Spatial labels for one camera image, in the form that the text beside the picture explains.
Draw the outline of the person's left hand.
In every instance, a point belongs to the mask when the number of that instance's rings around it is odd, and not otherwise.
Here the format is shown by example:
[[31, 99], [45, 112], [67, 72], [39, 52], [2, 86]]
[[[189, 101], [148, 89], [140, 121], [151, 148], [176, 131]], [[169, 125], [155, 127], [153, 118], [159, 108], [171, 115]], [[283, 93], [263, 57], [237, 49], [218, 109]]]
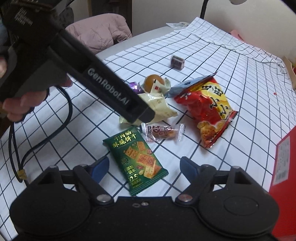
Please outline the person's left hand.
[[18, 123], [39, 106], [52, 86], [70, 87], [66, 71], [46, 56], [29, 60], [8, 51], [1, 53], [1, 119]]

